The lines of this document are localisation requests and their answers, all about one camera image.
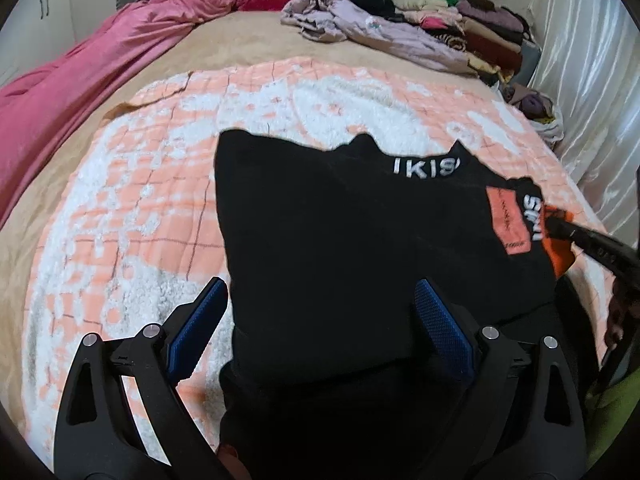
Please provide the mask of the person's right hand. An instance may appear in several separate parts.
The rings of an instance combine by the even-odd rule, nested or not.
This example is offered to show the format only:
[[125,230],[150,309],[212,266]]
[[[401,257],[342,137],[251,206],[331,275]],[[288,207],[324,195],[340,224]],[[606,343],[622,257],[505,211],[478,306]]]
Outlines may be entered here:
[[634,286],[616,278],[612,287],[612,297],[608,304],[608,319],[604,342],[608,350],[614,350],[625,337],[625,323],[630,318],[639,317],[639,291]]

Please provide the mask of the person's left hand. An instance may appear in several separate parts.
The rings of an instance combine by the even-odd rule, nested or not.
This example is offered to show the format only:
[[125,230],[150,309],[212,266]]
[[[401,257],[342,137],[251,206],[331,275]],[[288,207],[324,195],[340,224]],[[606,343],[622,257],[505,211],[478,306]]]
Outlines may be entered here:
[[239,459],[236,449],[228,444],[217,448],[218,460],[226,467],[234,480],[250,480],[250,473]]

